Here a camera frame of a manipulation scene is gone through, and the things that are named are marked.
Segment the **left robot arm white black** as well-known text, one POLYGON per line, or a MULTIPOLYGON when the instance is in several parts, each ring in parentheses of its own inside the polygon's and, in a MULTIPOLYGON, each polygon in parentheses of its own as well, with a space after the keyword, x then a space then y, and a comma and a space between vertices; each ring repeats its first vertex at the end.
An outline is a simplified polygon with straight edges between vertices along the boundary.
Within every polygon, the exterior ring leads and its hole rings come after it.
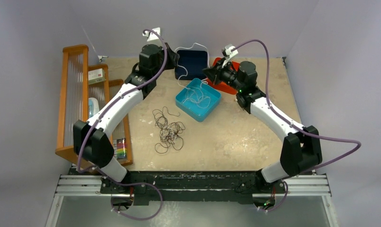
POLYGON ((118 124, 137 104, 143 101, 157 85, 157 78, 165 70, 176 67, 178 54, 168 43, 142 47, 139 61, 126 78, 118 93, 94 116, 73 125, 73 149, 78 162, 86 160, 110 177, 118 193, 131 187, 127 169, 114 156, 110 137, 118 124))

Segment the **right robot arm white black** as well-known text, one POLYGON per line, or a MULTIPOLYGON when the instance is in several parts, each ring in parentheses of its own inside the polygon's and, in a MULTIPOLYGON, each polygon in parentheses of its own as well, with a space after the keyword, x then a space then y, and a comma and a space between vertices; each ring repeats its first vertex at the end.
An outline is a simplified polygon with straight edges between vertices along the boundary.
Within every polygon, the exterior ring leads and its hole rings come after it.
POLYGON ((257 86, 256 66, 243 61, 235 69, 230 61, 219 60, 203 74, 214 84, 224 82, 237 91, 241 108, 257 117, 282 141, 279 161, 257 171, 255 186, 260 192, 273 188, 274 182, 296 176, 322 162, 319 132, 314 126, 295 122, 267 102, 267 95, 257 86))

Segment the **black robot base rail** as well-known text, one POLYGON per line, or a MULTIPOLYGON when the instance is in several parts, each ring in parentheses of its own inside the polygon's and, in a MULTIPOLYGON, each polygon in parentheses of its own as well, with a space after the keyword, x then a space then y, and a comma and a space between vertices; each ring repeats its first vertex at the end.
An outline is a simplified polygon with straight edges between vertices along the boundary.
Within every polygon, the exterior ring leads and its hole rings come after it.
POLYGON ((272 207, 285 192, 283 182, 256 185, 257 171, 131 171, 120 185, 106 177, 102 194, 132 198, 135 205, 151 201, 216 201, 272 207))

